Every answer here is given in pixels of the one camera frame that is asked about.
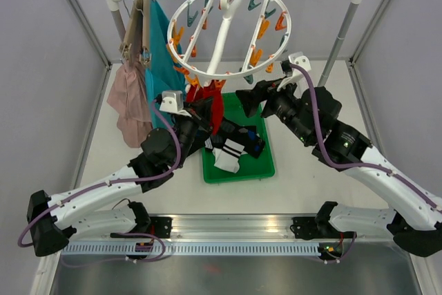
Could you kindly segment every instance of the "purple hose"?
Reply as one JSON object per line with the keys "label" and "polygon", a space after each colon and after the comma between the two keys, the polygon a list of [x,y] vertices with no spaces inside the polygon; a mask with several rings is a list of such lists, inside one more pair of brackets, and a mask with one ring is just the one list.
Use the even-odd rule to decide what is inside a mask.
{"label": "purple hose", "polygon": [[[158,254],[158,256],[154,257],[154,258],[147,258],[147,259],[137,259],[137,262],[141,262],[141,263],[149,263],[149,262],[156,262],[157,260],[160,260],[161,257],[163,257],[164,253],[166,252],[166,245],[164,244],[164,242],[158,238],[155,235],[152,234],[147,234],[147,233],[119,233],[119,235],[124,235],[124,236],[137,236],[140,238],[153,238],[154,240],[158,241],[161,244],[161,252],[160,254]],[[122,257],[115,257],[115,258],[106,258],[106,259],[101,259],[101,260],[97,260],[95,262],[91,262],[91,263],[87,263],[87,264],[81,264],[81,265],[71,265],[68,264],[64,261],[63,256],[60,257],[60,263],[64,266],[64,267],[68,267],[70,269],[79,269],[82,267],[87,267],[87,266],[91,266],[94,264],[100,264],[100,263],[107,263],[107,262],[119,262],[119,261],[130,261],[133,262],[133,259],[127,259],[127,258],[122,258]]]}
{"label": "purple hose", "polygon": [[[125,182],[134,182],[134,181],[154,181],[154,180],[158,180],[161,178],[164,178],[165,176],[168,176],[170,173],[172,173],[174,170],[177,169],[178,164],[180,163],[181,160],[181,148],[180,148],[180,142],[178,141],[178,137],[175,134],[175,131],[173,131],[171,125],[167,122],[166,119],[164,119],[164,117],[161,115],[161,113],[159,111],[157,111],[157,109],[155,108],[155,100],[152,101],[151,103],[151,108],[153,109],[153,112],[159,117],[159,119],[164,123],[164,125],[166,126],[167,130],[169,131],[169,133],[172,135],[173,141],[175,142],[175,147],[177,149],[177,157],[176,157],[176,161],[175,163],[172,165],[172,167],[165,171],[163,174],[159,174],[159,175],[155,175],[155,176],[150,176],[147,178],[131,178],[131,179],[118,179],[118,180],[111,180],[109,181],[110,184],[115,184],[115,183],[125,183]],[[99,184],[94,184],[93,186],[87,187],[85,189],[82,189],[80,191],[78,191],[77,193],[74,193],[73,195],[68,196],[67,198],[65,198],[64,200],[61,201],[61,204],[66,204],[67,202],[69,202],[70,200],[73,200],[74,198],[83,195],[84,193],[88,193],[91,190],[97,189],[97,188],[101,188],[107,186],[107,183],[102,182]],[[57,207],[59,207],[58,204],[54,204],[53,206],[47,208],[46,210],[44,210],[43,212],[41,212],[37,217],[35,217],[26,227],[25,229],[21,232],[19,239],[17,241],[17,244],[19,247],[21,248],[26,248],[26,247],[30,247],[32,246],[32,243],[23,243],[23,239],[26,235],[26,233],[29,232],[29,230],[40,220],[42,219],[46,214],[50,213],[51,211],[55,210]]]}
{"label": "purple hose", "polygon": [[403,176],[399,175],[399,174],[395,174],[393,173],[393,171],[391,169],[388,169],[386,167],[380,166],[380,165],[376,165],[376,164],[370,164],[367,162],[355,162],[352,164],[336,164],[335,162],[333,162],[333,160],[330,159],[327,150],[325,149],[325,145],[324,145],[324,138],[322,137],[322,133],[320,130],[320,122],[319,122],[319,113],[318,113],[318,101],[316,99],[316,93],[315,93],[315,88],[313,85],[313,82],[309,76],[309,73],[307,73],[307,71],[302,68],[301,66],[298,65],[294,65],[294,64],[290,64],[290,66],[296,70],[299,70],[302,75],[304,75],[305,80],[307,81],[307,84],[309,86],[309,92],[310,92],[310,98],[311,98],[311,107],[313,110],[313,120],[314,120],[314,124],[315,124],[315,132],[316,132],[316,138],[318,140],[318,146],[320,149],[320,152],[322,153],[324,160],[326,161],[326,163],[328,163],[328,165],[330,167],[333,167],[335,169],[349,169],[352,167],[369,167],[371,169],[378,169],[379,171],[382,172],[386,172],[386,174],[393,174],[393,176],[398,179],[399,181],[401,181],[405,186],[407,186],[408,188],[410,188],[411,190],[413,190],[413,192],[415,192],[416,195],[418,195],[420,198],[422,198],[427,204],[429,204],[433,209],[437,208],[437,204],[434,203],[432,200],[430,200],[424,193],[422,193],[419,189],[417,189],[410,181],[408,181],[407,179],[405,179]]}

